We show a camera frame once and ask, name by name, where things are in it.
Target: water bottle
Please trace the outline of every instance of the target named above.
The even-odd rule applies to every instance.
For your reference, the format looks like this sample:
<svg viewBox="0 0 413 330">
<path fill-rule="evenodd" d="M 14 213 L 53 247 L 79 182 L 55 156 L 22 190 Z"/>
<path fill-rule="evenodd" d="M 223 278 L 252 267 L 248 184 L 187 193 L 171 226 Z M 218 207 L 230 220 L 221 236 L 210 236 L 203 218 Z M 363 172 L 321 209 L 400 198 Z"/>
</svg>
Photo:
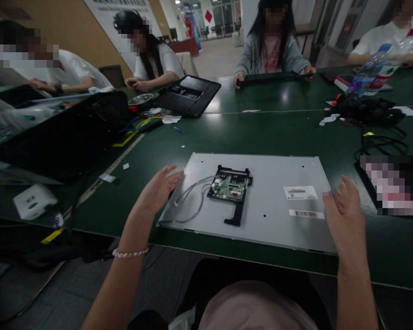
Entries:
<svg viewBox="0 0 413 330">
<path fill-rule="evenodd" d="M 381 71 L 384 61 L 387 58 L 387 52 L 391 48 L 391 44 L 383 44 L 378 52 L 373 55 L 366 63 L 364 63 L 361 70 L 357 73 L 349 89 L 346 93 L 355 93 L 358 97 L 364 95 L 370 85 L 375 81 Z"/>
<path fill-rule="evenodd" d="M 367 96 L 376 95 L 411 52 L 413 52 L 413 28 L 400 43 L 387 53 L 384 66 L 365 94 Z"/>
</svg>

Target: pearl bracelet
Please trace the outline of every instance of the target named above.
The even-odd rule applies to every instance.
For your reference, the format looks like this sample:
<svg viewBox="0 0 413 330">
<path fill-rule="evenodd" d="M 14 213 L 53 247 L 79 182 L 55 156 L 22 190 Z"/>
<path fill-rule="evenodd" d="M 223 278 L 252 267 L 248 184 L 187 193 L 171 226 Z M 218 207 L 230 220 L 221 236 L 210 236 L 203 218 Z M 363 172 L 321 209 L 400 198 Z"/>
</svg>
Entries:
<svg viewBox="0 0 413 330">
<path fill-rule="evenodd" d="M 118 259 L 123 259 L 123 258 L 131 258 L 131 257 L 139 257 L 141 255 L 147 254 L 150 251 L 150 248 L 146 248 L 145 250 L 139 251 L 139 252 L 132 252 L 132 253 L 122 253 L 118 252 L 117 249 L 113 250 L 113 256 Z"/>
</svg>

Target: pink shirt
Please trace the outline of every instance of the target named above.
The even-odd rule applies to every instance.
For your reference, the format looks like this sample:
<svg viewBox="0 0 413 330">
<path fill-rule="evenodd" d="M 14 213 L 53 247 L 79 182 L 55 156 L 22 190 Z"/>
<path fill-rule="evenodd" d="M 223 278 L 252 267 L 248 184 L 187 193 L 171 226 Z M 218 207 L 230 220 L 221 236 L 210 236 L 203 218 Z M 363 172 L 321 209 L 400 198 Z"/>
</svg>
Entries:
<svg viewBox="0 0 413 330">
<path fill-rule="evenodd" d="M 265 73 L 277 72 L 277 62 L 280 54 L 280 36 L 265 36 L 263 59 L 265 62 Z"/>
<path fill-rule="evenodd" d="M 199 330 L 318 330 L 315 322 L 287 297 L 258 281 L 241 281 L 208 303 Z"/>
</svg>

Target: green table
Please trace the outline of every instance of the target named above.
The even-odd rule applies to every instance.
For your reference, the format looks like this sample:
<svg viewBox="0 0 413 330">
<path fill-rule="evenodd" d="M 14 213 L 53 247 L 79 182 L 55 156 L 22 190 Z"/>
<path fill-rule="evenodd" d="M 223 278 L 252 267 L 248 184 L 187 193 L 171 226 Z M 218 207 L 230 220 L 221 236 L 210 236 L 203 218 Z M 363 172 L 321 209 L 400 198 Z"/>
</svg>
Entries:
<svg viewBox="0 0 413 330">
<path fill-rule="evenodd" d="M 349 73 L 351 69 L 337 68 L 337 71 Z M 198 119 L 184 118 L 177 124 L 182 133 L 164 125 L 142 137 L 112 172 L 118 180 L 112 184 L 102 183 L 77 209 L 74 229 L 120 236 L 142 187 L 165 165 L 174 164 L 183 169 L 193 152 L 319 156 L 332 187 L 341 183 L 342 174 L 358 186 L 367 219 L 372 281 L 413 289 L 413 220 L 376 215 L 376 208 L 353 166 L 353 153 L 360 147 L 359 129 L 339 121 L 324 127 L 318 125 L 324 117 L 321 109 L 327 106 L 325 101 L 334 99 L 339 89 L 319 76 L 310 84 L 270 82 L 239 91 L 232 87 L 231 77 L 217 81 L 222 88 L 205 114 Z M 391 85 L 395 91 L 382 93 L 382 96 L 399 105 L 413 107 L 413 71 L 397 72 Z M 261 111 L 242 113 L 244 110 Z M 413 116 L 406 117 L 399 126 L 408 132 L 406 142 L 413 154 Z M 380 133 L 380 129 L 371 131 Z M 123 150 L 111 150 L 98 162 L 89 182 L 108 168 L 121 152 Z M 122 164 L 127 162 L 130 169 L 122 170 Z M 73 203 L 79 184 L 53 189 L 60 199 L 60 208 L 66 209 Z M 0 216 L 3 218 L 17 218 L 9 198 L 15 189 L 0 187 Z M 50 226 L 44 218 L 33 223 Z M 150 243 L 327 275 L 337 272 L 338 259 L 334 256 L 155 226 Z"/>
</svg>

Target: red sign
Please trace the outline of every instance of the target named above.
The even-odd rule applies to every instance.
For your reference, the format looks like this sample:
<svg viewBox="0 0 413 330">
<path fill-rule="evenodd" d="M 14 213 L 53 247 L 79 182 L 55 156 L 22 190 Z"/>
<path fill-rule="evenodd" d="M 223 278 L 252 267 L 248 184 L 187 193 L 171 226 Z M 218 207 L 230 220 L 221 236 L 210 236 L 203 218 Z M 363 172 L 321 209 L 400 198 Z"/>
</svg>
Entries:
<svg viewBox="0 0 413 330">
<path fill-rule="evenodd" d="M 208 21 L 208 23 L 211 23 L 212 15 L 210 11 L 206 11 L 205 19 Z"/>
</svg>

